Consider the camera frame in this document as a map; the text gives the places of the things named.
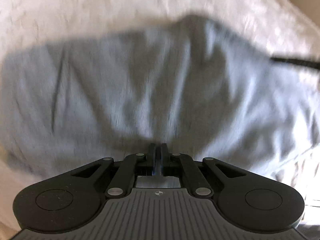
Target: crosshair logo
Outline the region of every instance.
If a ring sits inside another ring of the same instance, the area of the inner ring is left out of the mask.
[[[161,195],[163,194],[163,192],[162,192],[161,190],[158,190],[158,191],[155,192],[155,194],[156,194],[157,196],[161,196]]]

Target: circular pad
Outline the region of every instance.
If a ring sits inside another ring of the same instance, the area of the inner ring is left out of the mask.
[[[272,210],[282,203],[281,196],[270,189],[254,189],[245,195],[245,201],[253,208]]]
[[[50,189],[40,193],[36,198],[37,205],[49,211],[66,208],[73,201],[73,195],[62,189]]]

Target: wrinkled cloth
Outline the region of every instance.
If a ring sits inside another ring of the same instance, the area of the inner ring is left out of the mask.
[[[8,164],[42,178],[150,142],[267,176],[319,143],[296,71],[198,16],[10,54],[0,100]]]
[[[268,54],[320,55],[319,28],[289,0],[0,0],[0,11],[0,68],[10,52],[48,41],[101,37],[133,27],[168,23],[193,12],[218,19]],[[296,70],[300,71],[303,82],[318,89],[317,73]],[[12,155],[11,164],[7,165],[7,154],[7,151],[0,153],[0,222],[18,230],[12,201],[20,190],[40,178],[21,161],[14,165]],[[304,153],[302,158],[298,156],[296,162],[281,166],[271,177],[295,187],[303,197],[307,194],[308,199],[309,189],[316,190],[319,184],[313,181],[316,171],[319,174],[317,156],[319,147]],[[76,166],[75,163],[82,164],[76,157],[67,166]],[[61,171],[66,170],[63,161],[60,165]],[[309,224],[319,224],[317,214],[306,209],[303,220],[309,217]]]

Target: bed sheet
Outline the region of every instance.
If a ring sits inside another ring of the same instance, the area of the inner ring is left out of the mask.
[[[319,29],[288,0],[0,0],[0,62],[10,52],[47,41],[99,37],[176,21],[191,12],[219,20],[269,54],[320,56]],[[318,74],[297,71],[316,93]],[[2,160],[6,156],[2,151]],[[311,181],[319,173],[319,149],[307,150],[303,156],[268,176],[295,187],[307,199]],[[0,178],[6,179],[0,188],[6,194],[0,194],[0,202],[5,203],[0,206],[0,222],[19,229],[12,200],[39,178],[1,165]]]

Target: gray ribbed surface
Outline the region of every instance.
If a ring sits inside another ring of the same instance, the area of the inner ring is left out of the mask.
[[[290,229],[256,234],[225,221],[211,201],[190,196],[186,189],[135,188],[119,200],[109,200],[89,224],[63,234],[21,231],[14,240],[302,240]]]

